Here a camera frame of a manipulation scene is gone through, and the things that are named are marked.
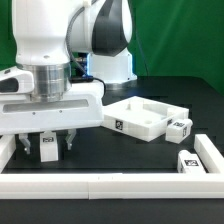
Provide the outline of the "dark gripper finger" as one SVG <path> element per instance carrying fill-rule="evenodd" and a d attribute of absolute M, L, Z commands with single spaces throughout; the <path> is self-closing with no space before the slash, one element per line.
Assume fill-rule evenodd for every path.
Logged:
<path fill-rule="evenodd" d="M 28 139 L 28 134 L 24 133 L 24 134 L 20 134 L 19 135 L 19 140 L 21 141 L 21 143 L 24 146 L 24 151 L 29 154 L 30 153 L 30 148 L 31 148 L 31 143 Z"/>
<path fill-rule="evenodd" d="M 76 130 L 75 129 L 69 129 L 68 133 L 67 133 L 67 136 L 65 138 L 68 149 L 72 148 L 72 142 L 73 142 L 73 139 L 75 138 L 75 136 L 76 136 Z"/>

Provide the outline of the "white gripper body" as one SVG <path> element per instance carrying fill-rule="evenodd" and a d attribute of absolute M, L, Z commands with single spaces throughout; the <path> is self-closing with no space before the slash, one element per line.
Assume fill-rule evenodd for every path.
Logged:
<path fill-rule="evenodd" d="M 97 127 L 103 121 L 103 84 L 73 84 L 57 102 L 31 102 L 27 94 L 0 95 L 0 135 Z"/>

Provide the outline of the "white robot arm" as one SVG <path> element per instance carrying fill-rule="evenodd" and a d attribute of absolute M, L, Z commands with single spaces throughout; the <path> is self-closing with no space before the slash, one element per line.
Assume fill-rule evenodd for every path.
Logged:
<path fill-rule="evenodd" d="M 117 58 L 132 36 L 128 0 L 12 0 L 16 65 L 0 71 L 0 135 L 17 135 L 26 150 L 30 133 L 47 142 L 66 130 L 103 121 L 104 82 L 85 71 L 71 78 L 73 54 Z"/>

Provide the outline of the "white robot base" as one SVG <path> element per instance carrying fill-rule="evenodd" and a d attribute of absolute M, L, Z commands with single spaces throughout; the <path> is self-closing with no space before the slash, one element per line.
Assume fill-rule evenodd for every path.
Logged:
<path fill-rule="evenodd" d="M 116 56 L 90 53 L 87 56 L 87 72 L 106 84 L 123 84 L 137 79 L 133 73 L 133 57 L 127 48 Z"/>

